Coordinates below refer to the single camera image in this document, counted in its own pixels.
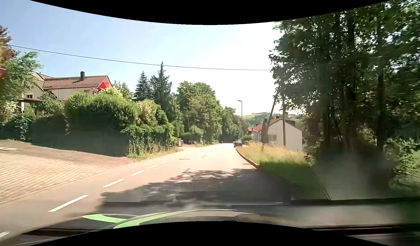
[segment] parked car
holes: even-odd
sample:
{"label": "parked car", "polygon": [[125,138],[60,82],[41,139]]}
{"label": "parked car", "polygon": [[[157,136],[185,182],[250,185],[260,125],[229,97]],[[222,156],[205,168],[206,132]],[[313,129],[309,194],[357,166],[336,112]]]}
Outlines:
{"label": "parked car", "polygon": [[242,141],[235,141],[233,147],[242,147]]}

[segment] manhole cover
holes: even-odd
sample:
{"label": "manhole cover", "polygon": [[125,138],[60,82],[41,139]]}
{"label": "manhole cover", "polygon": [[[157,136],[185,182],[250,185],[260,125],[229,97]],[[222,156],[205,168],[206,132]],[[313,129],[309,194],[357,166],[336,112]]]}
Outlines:
{"label": "manhole cover", "polygon": [[0,147],[0,150],[12,151],[16,150],[15,148]]}

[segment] curb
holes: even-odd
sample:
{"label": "curb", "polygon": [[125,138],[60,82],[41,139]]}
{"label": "curb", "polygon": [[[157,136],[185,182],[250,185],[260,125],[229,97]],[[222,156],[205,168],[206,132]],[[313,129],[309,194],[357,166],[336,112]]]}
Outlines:
{"label": "curb", "polygon": [[[245,159],[247,162],[249,162],[251,165],[253,165],[255,168],[257,168],[257,170],[266,173],[267,175],[270,175],[271,177],[273,177],[274,179],[277,179],[281,182],[285,182],[288,183],[290,185],[290,188],[292,189],[292,191],[294,191],[294,193],[298,193],[298,191],[302,190],[297,184],[290,182],[289,180],[278,176],[276,174],[273,173],[269,173],[267,172],[263,167],[261,167],[259,164],[253,162],[251,159],[249,159],[248,157],[246,157],[244,154],[240,153],[239,150],[236,148],[237,153],[243,158]],[[303,198],[303,197],[294,197],[292,196],[292,198],[294,200],[311,200],[311,198]]]}
{"label": "curb", "polygon": [[155,157],[160,157],[160,156],[168,155],[168,154],[174,154],[174,153],[166,153],[166,154],[160,154],[160,155],[156,155],[156,156],[151,156],[151,157],[146,158],[144,160],[134,161],[134,162],[131,162],[131,163],[128,163],[128,164],[120,165],[120,166],[113,167],[113,168],[110,168],[110,169],[106,169],[106,170],[103,170],[103,171],[100,171],[100,172],[95,172],[95,173],[93,173],[93,174],[91,174],[89,176],[85,176],[85,177],[81,177],[81,178],[77,178],[77,179],[68,180],[68,181],[65,181],[65,182],[58,183],[58,184],[49,185],[47,187],[43,187],[41,189],[31,191],[31,192],[25,193],[25,194],[20,195],[20,196],[10,197],[10,198],[6,198],[6,199],[3,199],[3,200],[0,200],[0,205],[5,204],[6,202],[10,202],[10,201],[14,201],[14,200],[18,200],[18,199],[24,198],[24,197],[26,197],[28,195],[32,195],[32,194],[35,194],[35,193],[38,193],[38,192],[41,192],[41,191],[44,191],[44,190],[48,190],[50,188],[53,188],[53,187],[56,187],[56,186],[59,186],[59,185],[64,185],[64,184],[75,182],[75,181],[78,181],[78,180],[81,180],[81,179],[90,178],[92,176],[95,176],[95,175],[98,175],[98,174],[101,174],[101,173],[104,173],[104,172],[108,172],[108,171],[111,171],[111,170],[114,170],[114,169],[118,169],[118,168],[121,168],[121,167],[124,167],[124,166],[136,164],[136,163],[139,163],[139,162],[142,162],[142,161],[146,161],[146,160],[149,160],[149,159],[152,159],[152,158],[155,158]]}

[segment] windshield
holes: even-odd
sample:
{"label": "windshield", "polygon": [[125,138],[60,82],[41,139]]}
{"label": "windshield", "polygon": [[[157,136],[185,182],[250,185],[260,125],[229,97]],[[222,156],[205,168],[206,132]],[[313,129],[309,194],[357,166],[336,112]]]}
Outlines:
{"label": "windshield", "polygon": [[0,240],[201,209],[420,223],[420,0],[240,25],[0,2]]}

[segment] street lamp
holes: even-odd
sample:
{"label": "street lamp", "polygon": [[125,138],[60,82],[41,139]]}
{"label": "street lamp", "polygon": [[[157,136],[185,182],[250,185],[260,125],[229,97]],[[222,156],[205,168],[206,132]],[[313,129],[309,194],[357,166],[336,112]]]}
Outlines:
{"label": "street lamp", "polygon": [[243,127],[242,127],[242,124],[243,124],[243,102],[242,102],[242,100],[238,100],[238,102],[240,102],[240,129],[241,129],[241,131],[242,131],[242,137],[243,137]]}

